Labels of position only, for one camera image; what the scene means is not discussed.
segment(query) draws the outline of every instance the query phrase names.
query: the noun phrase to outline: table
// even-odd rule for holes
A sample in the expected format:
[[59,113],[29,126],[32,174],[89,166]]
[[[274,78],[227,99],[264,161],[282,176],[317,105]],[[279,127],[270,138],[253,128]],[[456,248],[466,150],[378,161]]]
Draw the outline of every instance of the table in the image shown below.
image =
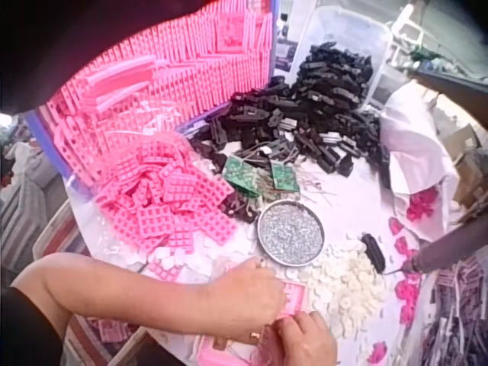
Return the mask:
[[[305,180],[320,181],[323,190],[330,193],[302,191],[300,199],[300,202],[311,208],[322,221],[326,231],[326,243],[337,246],[344,242],[346,233],[353,232],[359,235],[368,232],[380,239],[379,245],[386,259],[387,271],[399,268],[403,258],[393,247],[393,237],[388,226],[388,219],[393,216],[393,196],[381,187],[379,175],[371,171],[364,159],[355,161],[355,168],[349,178],[338,174],[327,175],[310,161],[302,164],[298,175]],[[100,215],[94,202],[87,201],[73,190],[68,189],[68,195],[80,231],[94,258],[155,277],[152,272],[144,269],[143,265],[134,263],[133,252],[125,246],[119,246],[120,242],[111,234],[109,223]],[[193,269],[185,266],[178,282],[208,281],[213,261],[220,255],[230,256],[238,261],[248,258],[251,254],[261,254],[261,249],[256,243],[254,227],[245,223],[239,225],[236,235],[222,248],[203,234],[195,234],[194,241],[196,254],[193,258],[199,259],[191,262],[197,262],[197,271],[194,263],[191,265]],[[275,267],[278,276],[283,277],[284,269],[279,265]],[[401,274],[386,277],[389,294],[382,304],[382,316],[371,317],[364,325],[366,332],[359,332],[348,339],[338,339],[339,361],[342,364],[360,364],[357,355],[361,345],[364,353],[364,346],[369,349],[375,342],[386,342],[389,350],[388,359],[393,359],[399,345],[398,339],[404,330],[399,324],[402,304],[393,290],[395,283],[401,278]],[[148,331],[185,364],[197,364],[194,360],[194,336],[173,335],[153,329]]]

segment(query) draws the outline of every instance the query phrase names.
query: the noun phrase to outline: round metal dish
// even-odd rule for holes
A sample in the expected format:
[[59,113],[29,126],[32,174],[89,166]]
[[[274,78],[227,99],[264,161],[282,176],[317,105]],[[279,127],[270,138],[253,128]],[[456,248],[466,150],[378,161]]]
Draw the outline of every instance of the round metal dish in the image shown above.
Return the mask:
[[[322,244],[320,246],[320,250],[317,252],[317,255],[313,258],[311,258],[311,260],[308,260],[306,262],[303,262],[303,263],[289,263],[289,262],[286,262],[280,258],[278,258],[276,255],[273,255],[271,254],[269,251],[268,251],[268,248],[266,246],[266,243],[263,242],[263,238],[262,238],[262,231],[261,231],[261,227],[262,227],[262,222],[265,217],[265,214],[273,207],[275,206],[278,206],[278,205],[292,205],[292,206],[296,206],[296,207],[299,207],[301,208],[302,210],[305,210],[307,213],[310,214],[311,217],[313,217],[315,219],[315,221],[319,224],[319,228],[320,228],[320,232],[321,232],[321,235],[322,235]],[[319,255],[320,253],[322,252],[323,250],[323,247],[325,245],[325,238],[326,238],[326,234],[325,234],[325,230],[323,229],[323,225],[322,223],[320,222],[320,219],[318,218],[317,215],[315,215],[315,213],[310,209],[308,208],[307,206],[299,203],[299,202],[296,202],[296,201],[291,201],[291,200],[278,200],[278,201],[275,201],[273,202],[272,204],[270,204],[269,206],[267,206],[262,212],[261,214],[259,215],[259,218],[258,218],[258,240],[259,240],[259,243],[261,244],[261,247],[264,249],[264,251],[266,252],[266,254],[268,254],[274,261],[282,264],[282,265],[286,265],[286,266],[289,266],[289,267],[303,267],[305,265],[309,265],[311,262],[313,262]]]

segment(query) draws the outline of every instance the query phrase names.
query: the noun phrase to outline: plastic storage container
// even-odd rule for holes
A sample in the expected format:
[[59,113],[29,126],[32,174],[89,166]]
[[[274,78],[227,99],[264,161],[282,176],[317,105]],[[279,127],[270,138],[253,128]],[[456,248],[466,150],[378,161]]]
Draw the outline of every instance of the plastic storage container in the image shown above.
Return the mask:
[[370,90],[364,101],[367,104],[378,84],[381,69],[387,61],[393,35],[386,25],[374,21],[353,11],[339,6],[317,8],[310,16],[307,27],[303,30],[297,52],[286,81],[293,84],[297,79],[300,64],[310,54],[311,46],[335,41],[339,50],[348,49],[364,56],[371,55],[373,76],[369,81]]

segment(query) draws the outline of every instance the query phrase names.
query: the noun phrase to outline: pink plastic part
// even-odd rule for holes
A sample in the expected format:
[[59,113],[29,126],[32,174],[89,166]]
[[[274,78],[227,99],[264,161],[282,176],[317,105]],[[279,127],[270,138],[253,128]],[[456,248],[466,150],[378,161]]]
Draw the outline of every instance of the pink plastic part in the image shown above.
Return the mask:
[[173,172],[183,172],[180,162],[170,162],[167,166],[159,170],[158,175],[162,181],[166,180]]
[[149,188],[148,180],[145,178],[141,179],[139,185],[137,185],[137,188],[132,195],[132,199],[134,200],[134,203],[136,204],[136,206],[138,206],[138,207],[143,206],[143,205],[146,206],[149,203],[147,200],[148,188]]
[[402,306],[400,311],[400,324],[411,326],[415,316],[415,305],[413,303],[406,303]]
[[284,292],[287,295],[287,303],[281,312],[280,318],[284,316],[293,316],[302,310],[304,304],[303,300],[305,298],[305,286],[302,284],[295,284],[292,282],[285,282]]
[[405,279],[410,284],[419,284],[420,280],[422,279],[422,275],[420,273],[404,273]]
[[127,324],[116,320],[100,319],[98,321],[100,339],[104,343],[123,342],[129,339]]
[[193,232],[173,233],[168,240],[168,247],[182,248],[186,254],[191,254],[194,251]]
[[158,261],[154,261],[149,263],[147,268],[153,272],[155,275],[157,275],[161,280],[166,281],[166,282],[176,282],[178,279],[178,276],[181,273],[181,270],[183,269],[182,266],[175,266],[168,271],[166,271]]
[[370,364],[379,364],[387,355],[388,347],[386,342],[377,342],[373,344],[373,353],[368,358]]
[[127,196],[126,194],[120,194],[114,204],[130,214],[135,214],[137,206],[134,203],[133,198]]
[[134,154],[122,156],[117,162],[117,177],[121,184],[137,179],[139,174],[139,160]]
[[419,251],[417,249],[409,249],[409,251],[405,254],[408,259],[415,257],[417,254],[419,254]]
[[172,173],[165,181],[164,202],[189,201],[196,184],[197,179],[192,175]]
[[229,241],[237,230],[236,223],[222,212],[216,210],[203,215],[197,224],[219,246],[223,246]]
[[135,245],[138,242],[139,228],[135,215],[128,213],[124,209],[120,209],[114,216],[112,227],[127,244]]
[[409,251],[409,247],[406,243],[406,237],[405,236],[401,236],[400,238],[398,238],[395,241],[395,249],[398,253],[400,253],[402,255],[407,255],[407,253]]
[[214,338],[206,335],[198,351],[199,366],[249,366],[249,364],[226,351],[216,350]]
[[393,236],[396,236],[403,230],[402,223],[396,217],[390,217],[388,220],[388,226]]
[[401,300],[413,301],[415,298],[416,287],[409,284],[407,280],[398,282],[395,286],[395,294]]
[[177,209],[181,212],[195,212],[201,206],[201,199],[193,197],[190,201],[183,202]]
[[137,210],[140,235],[154,238],[173,233],[173,217],[168,206],[148,206]]

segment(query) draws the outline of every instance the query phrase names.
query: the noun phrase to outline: black plastic part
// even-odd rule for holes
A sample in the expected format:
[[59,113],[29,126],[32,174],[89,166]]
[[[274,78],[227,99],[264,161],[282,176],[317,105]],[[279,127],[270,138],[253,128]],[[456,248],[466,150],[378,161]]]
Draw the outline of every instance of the black plastic part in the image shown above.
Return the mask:
[[213,145],[217,151],[222,150],[228,143],[228,140],[226,131],[222,128],[218,119],[214,119],[210,122],[210,133],[212,135]]
[[351,175],[353,167],[354,163],[352,162],[352,156],[351,154],[347,154],[337,165],[337,172],[347,178]]
[[215,154],[213,146],[202,143],[200,140],[192,139],[190,140],[190,145],[196,153],[202,155],[205,159],[212,159]]
[[324,158],[317,159],[317,164],[327,174],[331,174],[336,171],[336,167],[327,162]]
[[366,255],[373,264],[374,269],[377,273],[382,274],[386,268],[386,263],[376,239],[371,234],[365,233],[361,241],[366,245]]
[[319,150],[322,153],[322,157],[330,164],[337,166],[341,156],[335,152],[331,147],[319,146]]
[[241,142],[244,150],[252,148],[256,144],[256,133],[254,129],[241,131]]
[[309,153],[310,158],[318,159],[320,157],[321,152],[312,140],[307,139],[303,134],[297,131],[295,131],[294,135],[295,140],[297,140],[305,148],[305,150]]
[[215,166],[215,174],[220,174],[223,171],[223,167],[227,162],[227,155],[215,154],[212,158],[212,163]]
[[340,148],[340,150],[344,151],[345,153],[351,154],[355,158],[361,157],[361,154],[358,151],[356,151],[356,149],[352,148],[351,145],[345,143],[344,141],[339,141],[337,146],[338,148]]

